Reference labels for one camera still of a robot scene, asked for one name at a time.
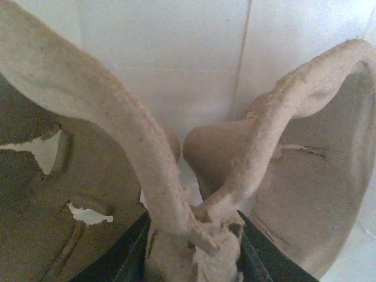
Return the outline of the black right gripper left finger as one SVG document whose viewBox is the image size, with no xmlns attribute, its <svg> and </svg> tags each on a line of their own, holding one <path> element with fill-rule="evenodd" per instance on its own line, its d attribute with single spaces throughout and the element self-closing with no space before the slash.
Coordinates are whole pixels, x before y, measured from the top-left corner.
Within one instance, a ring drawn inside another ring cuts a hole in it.
<svg viewBox="0 0 376 282">
<path fill-rule="evenodd" d="M 150 217 L 144 212 L 103 256 L 70 281 L 143 281 L 149 229 Z"/>
</svg>

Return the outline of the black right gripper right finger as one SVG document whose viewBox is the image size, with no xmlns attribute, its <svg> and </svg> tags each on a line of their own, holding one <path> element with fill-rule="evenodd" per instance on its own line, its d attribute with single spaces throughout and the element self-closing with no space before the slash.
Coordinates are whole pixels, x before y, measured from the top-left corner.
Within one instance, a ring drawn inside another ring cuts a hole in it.
<svg viewBox="0 0 376 282">
<path fill-rule="evenodd" d="M 245 225 L 237 268 L 244 281 L 316 281 L 285 256 L 242 212 Z"/>
</svg>

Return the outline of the single brown cup carrier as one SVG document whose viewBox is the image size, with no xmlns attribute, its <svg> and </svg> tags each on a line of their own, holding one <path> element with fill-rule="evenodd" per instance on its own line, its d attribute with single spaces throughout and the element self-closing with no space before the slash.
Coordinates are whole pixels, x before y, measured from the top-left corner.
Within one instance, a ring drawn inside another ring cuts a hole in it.
<svg viewBox="0 0 376 282">
<path fill-rule="evenodd" d="M 318 281 L 375 160 L 375 47 L 348 40 L 180 143 L 90 54 L 1 2 L 1 280 L 70 281 L 144 213 L 143 281 L 244 281 L 242 212 Z"/>
</svg>

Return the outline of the cream paper bag with handles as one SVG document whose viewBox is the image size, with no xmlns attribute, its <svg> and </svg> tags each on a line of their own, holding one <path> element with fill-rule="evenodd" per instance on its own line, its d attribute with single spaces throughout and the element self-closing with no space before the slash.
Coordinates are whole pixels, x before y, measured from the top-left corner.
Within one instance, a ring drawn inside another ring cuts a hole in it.
<svg viewBox="0 0 376 282">
<path fill-rule="evenodd" d="M 180 137 L 242 118 L 279 78 L 347 39 L 374 1 L 22 1 L 100 59 Z"/>
</svg>

